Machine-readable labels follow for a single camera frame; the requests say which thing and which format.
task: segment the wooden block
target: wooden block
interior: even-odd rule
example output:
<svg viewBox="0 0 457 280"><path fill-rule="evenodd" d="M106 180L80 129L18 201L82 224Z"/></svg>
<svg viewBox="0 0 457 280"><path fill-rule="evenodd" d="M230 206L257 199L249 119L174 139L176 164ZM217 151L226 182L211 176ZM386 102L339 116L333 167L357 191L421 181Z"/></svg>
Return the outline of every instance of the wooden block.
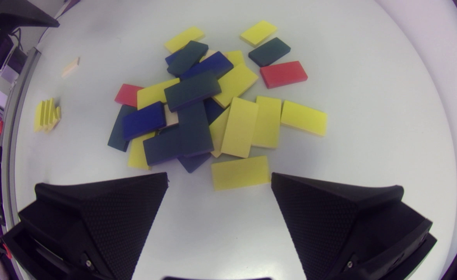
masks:
<svg viewBox="0 0 457 280"><path fill-rule="evenodd" d="M137 107L137 91L141 89L143 87L123 84L116 94L115 101L123 105Z"/></svg>
<svg viewBox="0 0 457 280"><path fill-rule="evenodd" d="M261 67L260 73L269 89L308 80L299 61Z"/></svg>
<svg viewBox="0 0 457 280"><path fill-rule="evenodd" d="M54 120L54 122L53 122L52 125L51 125L51 130L53 130L54 127L55 127L56 125L58 125L59 121L61 121L61 107L60 107L60 106L58 106L58 107L56 108L56 110L54 110L54 116L55 116L55 120Z"/></svg>
<svg viewBox="0 0 457 280"><path fill-rule="evenodd" d="M116 117L115 125L109 136L108 146L118 149L120 151L127 151L129 142L123 138L123 118L131 113L137 111L135 107L122 105L118 117Z"/></svg>
<svg viewBox="0 0 457 280"><path fill-rule="evenodd" d="M324 136L327 130L327 114L291 101L284 101L281 124Z"/></svg>
<svg viewBox="0 0 457 280"><path fill-rule="evenodd" d="M184 156L197 156L213 151L213 141L202 101L178 111L178 126Z"/></svg>
<svg viewBox="0 0 457 280"><path fill-rule="evenodd" d="M216 76L213 72L207 71L167 87L164 92L168 107L172 112L175 112L214 96L221 91Z"/></svg>
<svg viewBox="0 0 457 280"><path fill-rule="evenodd" d="M232 98L241 96L257 80L258 75L246 65L239 64L218 80L222 92L215 95L213 99L223 108L227 108Z"/></svg>
<svg viewBox="0 0 457 280"><path fill-rule="evenodd" d="M54 107L54 98L51 98L45 102L44 130L49 128L49 120L51 119L52 107Z"/></svg>
<svg viewBox="0 0 457 280"><path fill-rule="evenodd" d="M180 52L180 50L177 50L176 52L172 53L171 55L168 55L167 57L165 57L166 64L170 65L175 60L175 58L177 57L179 52Z"/></svg>
<svg viewBox="0 0 457 280"><path fill-rule="evenodd" d="M177 112L170 112L170 109L168 108L168 104L165 104L165 119L166 119L166 126L173 126L178 123L178 114Z"/></svg>
<svg viewBox="0 0 457 280"><path fill-rule="evenodd" d="M258 117L251 144L256 147L276 149L279 146L282 101L277 98L257 96L256 103L259 105Z"/></svg>
<svg viewBox="0 0 457 280"><path fill-rule="evenodd" d="M171 129L155 137L144 140L144 151L147 165L153 166L182 155L180 147L180 129Z"/></svg>
<svg viewBox="0 0 457 280"><path fill-rule="evenodd" d="M206 118L208 119L208 124L211 124L215 121L224 111L213 98L204 99L204 110L206 111Z"/></svg>
<svg viewBox="0 0 457 280"><path fill-rule="evenodd" d="M180 161L181 165L185 168L188 173L194 172L198 169L203 163L211 158L211 154L209 152L205 154L198 154L197 156L179 156L178 161Z"/></svg>
<svg viewBox="0 0 457 280"><path fill-rule="evenodd" d="M35 118L33 119L33 131L41 131L44 128L44 122L42 121L42 116L44 115L45 101L40 101L35 108Z"/></svg>
<svg viewBox="0 0 457 280"><path fill-rule="evenodd" d="M225 55L218 51L205 59L203 62L196 64L184 74L180 75L180 79L185 80L206 71L212 71L216 78L219 79L228 71L232 70L233 67L234 65L232 62L230 62Z"/></svg>
<svg viewBox="0 0 457 280"><path fill-rule="evenodd" d="M129 167L151 170L151 167L147 165L147 161L145 159L143 142L144 140L154 137L154 135L156 135L155 131L132 139L130 143Z"/></svg>
<svg viewBox="0 0 457 280"><path fill-rule="evenodd" d="M178 77L188 71L194 64L198 63L207 51L207 44L190 41L185 48L178 52L178 55L170 63L166 71Z"/></svg>
<svg viewBox="0 0 457 280"><path fill-rule="evenodd" d="M239 64L246 64L244 62L244 55L242 54L242 51L236 50L236 51L228 51L223 53L227 59L232 62L234 67L238 66Z"/></svg>
<svg viewBox="0 0 457 280"><path fill-rule="evenodd" d="M215 53L217 53L216 50L209 49L209 50L206 52L206 54L205 54L203 57L201 57L201 59L199 60L199 62L202 62L202 60L207 59L208 57L210 57L211 55L214 55Z"/></svg>
<svg viewBox="0 0 457 280"><path fill-rule="evenodd" d="M260 21L255 26L244 31L241 34L241 39L253 47L257 47L261 42L270 37L276 32L277 27L271 25L267 21Z"/></svg>
<svg viewBox="0 0 457 280"><path fill-rule="evenodd" d="M137 91L137 109L140 110L158 101L166 103L165 88L179 82L180 79L175 78Z"/></svg>
<svg viewBox="0 0 457 280"><path fill-rule="evenodd" d="M251 149L259 105L234 97L223 136L223 154L247 158Z"/></svg>
<svg viewBox="0 0 457 280"><path fill-rule="evenodd" d="M62 78L68 77L71 73L76 71L78 68L78 65L80 65L80 57L75 58L70 64L68 64L64 69L63 72L61 73Z"/></svg>
<svg viewBox="0 0 457 280"><path fill-rule="evenodd" d="M174 53L179 49L184 48L189 41L199 41L203 37L204 32L196 26L193 26L166 42L165 47L170 51L170 53Z"/></svg>
<svg viewBox="0 0 457 280"><path fill-rule="evenodd" d="M163 103L158 101L123 118L123 138L132 140L165 126Z"/></svg>
<svg viewBox="0 0 457 280"><path fill-rule="evenodd" d="M209 134L213 141L213 151L211 154L218 158L222 154L223 136L227 128L227 120L229 119L230 108L227 108L214 122L209 125Z"/></svg>
<svg viewBox="0 0 457 280"><path fill-rule="evenodd" d="M270 182L270 169L266 156L257 156L211 165L213 187L227 190Z"/></svg>
<svg viewBox="0 0 457 280"><path fill-rule="evenodd" d="M291 51L291 47L282 42L278 38L273 38L270 41L262 44L258 48L250 51L248 56L259 67L271 65L279 58L283 57Z"/></svg>
<svg viewBox="0 0 457 280"><path fill-rule="evenodd" d="M58 122L59 122L58 112L57 112L56 107L54 106L54 103L53 103L52 107L51 107L51 111L49 112L49 125L48 125L47 130L45 132L51 131L54 128L54 126L56 126L56 124Z"/></svg>

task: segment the red block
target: red block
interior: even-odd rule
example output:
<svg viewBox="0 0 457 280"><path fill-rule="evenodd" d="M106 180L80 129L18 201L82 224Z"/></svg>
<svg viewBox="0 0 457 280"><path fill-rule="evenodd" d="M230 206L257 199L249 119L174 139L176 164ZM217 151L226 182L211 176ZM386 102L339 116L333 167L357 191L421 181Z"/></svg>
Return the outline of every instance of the red block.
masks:
<svg viewBox="0 0 457 280"><path fill-rule="evenodd" d="M261 67L260 73L269 89L308 80L308 75L299 61Z"/></svg>
<svg viewBox="0 0 457 280"><path fill-rule="evenodd" d="M123 84L116 94L115 101L132 107L137 108L137 91L143 89L143 87L137 87L133 85Z"/></svg>

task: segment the white table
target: white table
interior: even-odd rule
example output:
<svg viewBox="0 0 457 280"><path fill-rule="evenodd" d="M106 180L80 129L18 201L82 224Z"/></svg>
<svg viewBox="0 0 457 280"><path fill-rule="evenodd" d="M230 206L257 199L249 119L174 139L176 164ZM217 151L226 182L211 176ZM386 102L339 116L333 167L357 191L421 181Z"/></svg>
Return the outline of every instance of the white table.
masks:
<svg viewBox="0 0 457 280"><path fill-rule="evenodd" d="M410 41L372 0L81 2L49 30L24 102L17 135L18 209L35 199L35 183L76 184L149 173L127 167L127 153L108 147L122 83L148 86L171 78L162 46L196 25L203 43L221 51L252 48L239 34L265 19L291 46L279 60L300 60L306 82L268 90L261 79L242 97L288 99L328 113L318 138L282 128L270 168L362 186L405 187L403 201L434 222L438 239L413 275L437 279L454 228L456 168L440 98ZM61 71L81 56L66 79ZM258 67L246 59L255 72ZM49 134L33 133L35 106L56 98L62 120ZM228 156L216 161L232 159ZM214 192L209 160L193 174L177 162L134 279L304 279L269 185Z"/></svg>

